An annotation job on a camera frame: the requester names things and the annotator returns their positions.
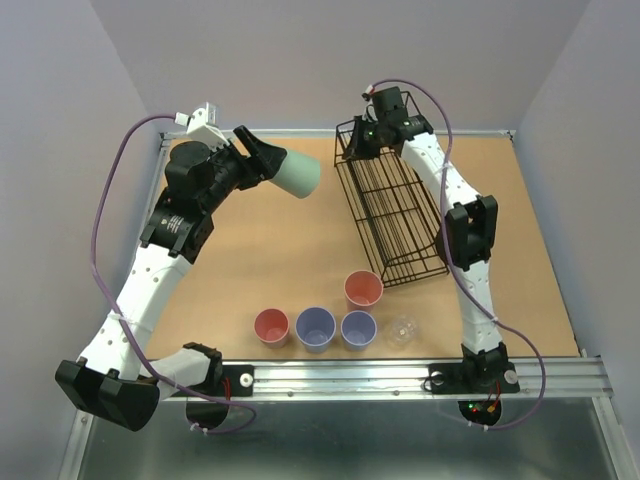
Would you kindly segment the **mint green plastic cup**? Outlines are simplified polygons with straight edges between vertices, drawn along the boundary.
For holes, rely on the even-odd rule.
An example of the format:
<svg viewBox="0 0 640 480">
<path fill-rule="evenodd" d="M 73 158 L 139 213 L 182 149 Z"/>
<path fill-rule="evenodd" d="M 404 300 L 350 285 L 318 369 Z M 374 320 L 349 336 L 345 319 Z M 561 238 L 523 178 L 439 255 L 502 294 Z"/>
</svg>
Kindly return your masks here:
<svg viewBox="0 0 640 480">
<path fill-rule="evenodd" d="M 321 165 L 317 159 L 287 150 L 284 160 L 270 182 L 286 193 L 304 199 L 317 188 L 320 177 Z"/>
</svg>

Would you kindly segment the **black wire dish rack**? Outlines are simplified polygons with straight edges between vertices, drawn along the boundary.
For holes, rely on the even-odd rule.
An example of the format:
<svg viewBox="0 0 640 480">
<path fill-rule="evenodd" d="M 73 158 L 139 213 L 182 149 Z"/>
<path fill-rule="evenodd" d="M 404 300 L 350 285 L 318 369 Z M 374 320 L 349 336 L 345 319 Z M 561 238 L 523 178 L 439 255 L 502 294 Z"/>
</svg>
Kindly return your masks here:
<svg viewBox="0 0 640 480">
<path fill-rule="evenodd" d="M 335 128 L 334 168 L 370 269 L 387 288 L 448 274 L 436 250 L 436 201 L 393 150 L 354 159 L 355 124 L 351 119 Z"/>
</svg>

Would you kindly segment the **salmon pink plastic cup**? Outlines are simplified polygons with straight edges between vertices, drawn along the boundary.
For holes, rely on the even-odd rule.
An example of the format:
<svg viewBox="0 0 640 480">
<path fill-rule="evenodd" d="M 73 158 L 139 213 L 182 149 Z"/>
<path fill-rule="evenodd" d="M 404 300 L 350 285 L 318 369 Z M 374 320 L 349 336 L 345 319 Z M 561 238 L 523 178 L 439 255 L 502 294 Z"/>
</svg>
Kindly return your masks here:
<svg viewBox="0 0 640 480">
<path fill-rule="evenodd" d="M 384 293 L 380 277 L 368 270 L 352 272 L 344 281 L 346 308 L 371 313 Z"/>
</svg>

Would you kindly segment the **large lavender plastic cup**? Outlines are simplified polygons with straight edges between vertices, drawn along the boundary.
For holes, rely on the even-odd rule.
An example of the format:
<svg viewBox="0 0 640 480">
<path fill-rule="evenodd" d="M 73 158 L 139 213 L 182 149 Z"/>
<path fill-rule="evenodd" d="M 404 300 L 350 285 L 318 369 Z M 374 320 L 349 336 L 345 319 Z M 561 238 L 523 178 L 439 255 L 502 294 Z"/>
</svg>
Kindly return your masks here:
<svg viewBox="0 0 640 480">
<path fill-rule="evenodd" d="M 337 330 L 334 315 L 325 308 L 314 306 L 303 310 L 295 322 L 295 333 L 308 353 L 325 352 Z"/>
</svg>

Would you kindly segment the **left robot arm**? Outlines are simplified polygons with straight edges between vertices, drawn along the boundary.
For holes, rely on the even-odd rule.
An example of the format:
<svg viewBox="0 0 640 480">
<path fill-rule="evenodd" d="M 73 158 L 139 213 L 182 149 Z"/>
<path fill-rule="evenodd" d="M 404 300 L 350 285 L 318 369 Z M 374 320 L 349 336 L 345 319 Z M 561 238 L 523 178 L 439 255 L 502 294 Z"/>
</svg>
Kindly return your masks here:
<svg viewBox="0 0 640 480">
<path fill-rule="evenodd" d="M 182 392 L 227 412 L 231 383 L 222 355 L 190 342 L 176 353 L 149 360 L 144 349 L 173 291 L 195 264 L 214 230 L 212 215 L 236 190 L 270 181 L 304 198 L 296 187 L 294 154 L 260 140 L 244 126 L 227 140 L 209 128 L 191 133 L 165 164 L 166 186 L 141 233 L 120 293 L 103 291 L 111 306 L 93 340 L 75 360 L 62 361 L 55 380 L 81 411 L 130 431 L 141 430 L 159 403 Z"/>
</svg>

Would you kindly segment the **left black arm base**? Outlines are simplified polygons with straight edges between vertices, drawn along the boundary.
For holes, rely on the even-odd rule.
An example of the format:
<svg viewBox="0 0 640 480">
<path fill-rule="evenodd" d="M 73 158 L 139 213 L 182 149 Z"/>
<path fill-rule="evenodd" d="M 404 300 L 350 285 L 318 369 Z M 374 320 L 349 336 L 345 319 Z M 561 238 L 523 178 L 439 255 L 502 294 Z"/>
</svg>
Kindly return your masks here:
<svg viewBox="0 0 640 480">
<path fill-rule="evenodd" d="M 205 379 L 190 389 L 208 396 L 224 397 L 251 397 L 253 395 L 253 382 L 255 367 L 252 364 L 219 363 L 211 367 Z"/>
</svg>

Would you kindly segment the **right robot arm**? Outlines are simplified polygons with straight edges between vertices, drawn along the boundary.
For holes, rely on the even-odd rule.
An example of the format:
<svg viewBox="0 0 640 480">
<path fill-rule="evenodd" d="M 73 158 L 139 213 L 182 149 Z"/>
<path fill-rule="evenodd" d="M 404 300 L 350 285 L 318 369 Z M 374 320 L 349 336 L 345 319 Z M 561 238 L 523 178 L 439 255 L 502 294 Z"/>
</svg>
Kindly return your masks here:
<svg viewBox="0 0 640 480">
<path fill-rule="evenodd" d="M 399 88 L 370 86 L 363 97 L 373 111 L 356 117 L 347 159 L 371 160 L 388 148 L 439 203 L 436 249 L 456 284 L 462 358 L 431 370 L 424 387 L 441 395 L 484 393 L 500 385 L 510 367 L 489 285 L 497 200 L 481 195 L 462 177 L 450 159 L 452 148 L 439 143 L 424 116 L 409 114 Z"/>
</svg>

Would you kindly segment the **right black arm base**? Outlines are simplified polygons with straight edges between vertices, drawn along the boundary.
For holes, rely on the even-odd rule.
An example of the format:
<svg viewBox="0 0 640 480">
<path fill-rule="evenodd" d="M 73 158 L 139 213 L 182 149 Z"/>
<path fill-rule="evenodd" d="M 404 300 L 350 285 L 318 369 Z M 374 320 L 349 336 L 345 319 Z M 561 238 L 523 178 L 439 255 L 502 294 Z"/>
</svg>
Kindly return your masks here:
<svg viewBox="0 0 640 480">
<path fill-rule="evenodd" d="M 473 395 L 520 392 L 520 384 L 515 377 L 513 383 L 507 381 L 507 372 L 515 372 L 511 362 L 497 368 L 477 370 L 465 362 L 445 362 L 431 364 L 428 376 L 423 380 L 422 388 L 434 395 Z"/>
</svg>

